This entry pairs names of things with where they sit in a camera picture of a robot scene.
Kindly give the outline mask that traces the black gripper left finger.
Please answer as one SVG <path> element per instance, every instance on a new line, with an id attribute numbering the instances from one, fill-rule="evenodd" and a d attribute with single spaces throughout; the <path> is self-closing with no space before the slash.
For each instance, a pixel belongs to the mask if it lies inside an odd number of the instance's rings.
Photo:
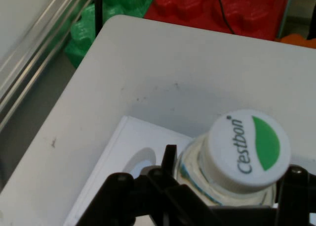
<path id="1" fill-rule="evenodd" d="M 134 178 L 128 173 L 109 175 L 87 209 L 79 226 L 132 226 L 149 215 L 158 226 L 220 226 L 221 220 L 186 185 L 173 178 L 177 146 L 167 145 L 161 166 Z"/>

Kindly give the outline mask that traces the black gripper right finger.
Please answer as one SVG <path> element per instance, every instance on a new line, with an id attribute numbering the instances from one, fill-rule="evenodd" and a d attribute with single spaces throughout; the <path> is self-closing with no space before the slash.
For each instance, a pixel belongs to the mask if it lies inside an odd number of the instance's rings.
<path id="1" fill-rule="evenodd" d="M 277 183 L 277 203 L 273 225 L 312 226 L 316 212 L 316 176 L 298 165 L 291 165 Z"/>

